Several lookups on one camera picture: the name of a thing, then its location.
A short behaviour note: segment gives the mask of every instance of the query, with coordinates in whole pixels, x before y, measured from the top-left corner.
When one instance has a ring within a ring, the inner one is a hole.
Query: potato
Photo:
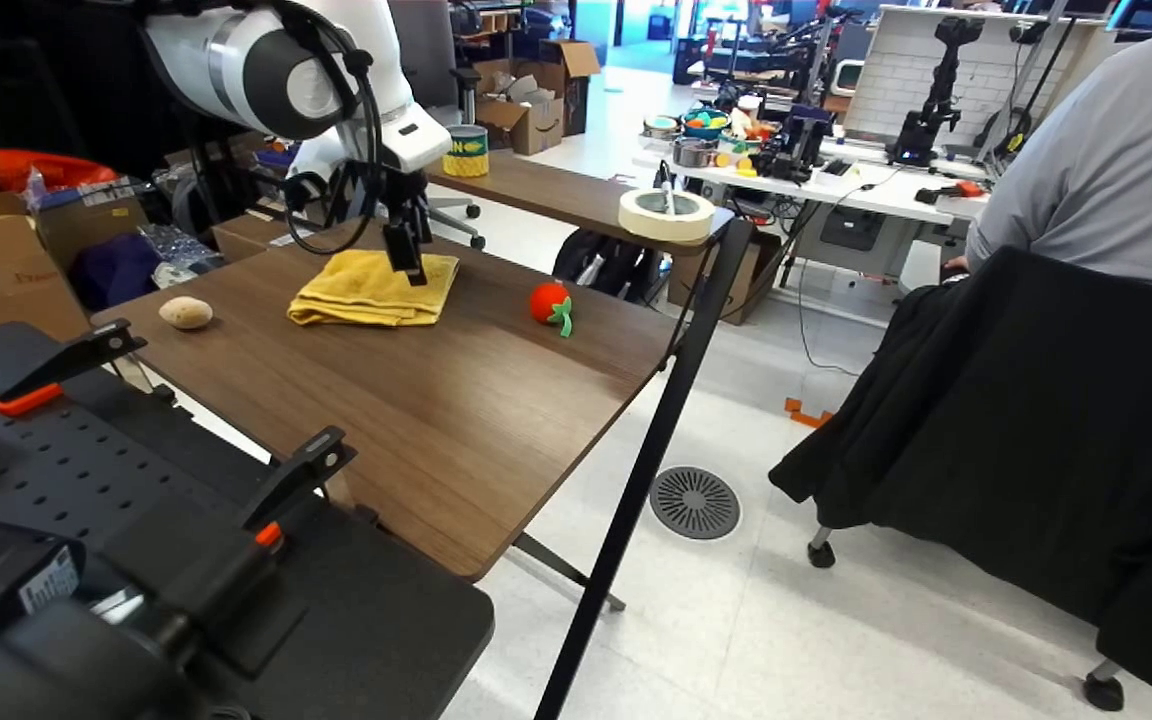
[[[160,308],[160,322],[179,328],[179,333],[202,333],[216,322],[213,303],[208,299],[196,299],[196,296],[172,296],[163,308]]]

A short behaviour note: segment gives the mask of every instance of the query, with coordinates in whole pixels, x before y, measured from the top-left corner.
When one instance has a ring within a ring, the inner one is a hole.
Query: table leg
[[[604,538],[604,548],[599,548],[599,558],[592,563],[592,576],[586,584],[586,597],[577,606],[577,621],[569,627],[559,659],[550,673],[538,720],[556,720],[565,700],[569,700],[569,691],[571,691],[571,681],[577,681],[582,657],[588,649],[588,635],[599,626],[599,611],[604,611],[604,602],[614,592],[615,568],[624,560],[634,530],[645,516],[645,506],[650,506],[651,479],[661,474],[664,447],[668,447],[668,441],[672,441],[672,433],[677,433],[677,425],[686,416],[686,406],[691,397],[701,361],[703,361],[710,341],[712,341],[712,333],[719,325],[719,312],[723,312],[723,299],[733,291],[733,279],[738,279],[739,258],[749,248],[749,238],[753,238],[753,224],[739,221],[739,218],[718,238],[718,245],[719,245],[718,269],[710,271],[710,286],[701,287],[701,299],[695,299],[695,317],[689,322],[686,341],[677,344],[677,361],[672,361],[664,397],[657,406],[657,416],[650,425],[639,457],[638,457],[638,465],[630,474],[630,484],[621,492],[614,530]]]
[[[541,546],[538,538],[524,534],[524,538],[518,538],[512,546],[518,546],[521,553],[538,558],[538,563],[544,563],[544,568],[569,576],[571,584],[588,589],[588,576],[586,576],[577,563],[569,563],[559,553],[552,553],[550,546]]]

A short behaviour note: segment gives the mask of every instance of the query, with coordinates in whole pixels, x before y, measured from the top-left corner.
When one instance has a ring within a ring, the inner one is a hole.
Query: brown tabletop
[[[672,322],[577,287],[577,337],[527,322],[538,271],[460,258],[436,328],[296,328],[290,299],[325,265],[271,248],[185,287],[100,312],[132,322],[146,364],[290,457],[325,425],[362,454],[341,506],[373,508],[448,572],[478,579],[664,361]],[[204,296],[208,333],[160,325],[169,296]]]
[[[703,245],[657,245],[645,238],[634,238],[621,230],[621,195],[634,192],[634,186],[582,175],[550,164],[521,160],[518,151],[494,151],[487,175],[443,175],[441,164],[428,170],[428,180],[478,192],[500,203],[518,203],[541,218],[556,218],[565,224],[582,224],[615,241],[651,245],[664,253],[703,253]],[[712,231],[719,231],[733,221],[733,211],[718,211]]]

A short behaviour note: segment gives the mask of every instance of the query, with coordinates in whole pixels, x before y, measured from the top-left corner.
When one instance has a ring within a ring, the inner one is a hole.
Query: yellow cloth
[[[290,317],[294,325],[436,325],[451,296],[455,258],[423,258],[423,278],[428,286],[410,286],[383,253],[350,248],[296,291]]]

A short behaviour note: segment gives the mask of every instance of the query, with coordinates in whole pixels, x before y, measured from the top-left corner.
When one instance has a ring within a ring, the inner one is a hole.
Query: drain cover
[[[689,541],[719,541],[739,522],[738,492],[703,467],[668,467],[657,476],[651,513]]]

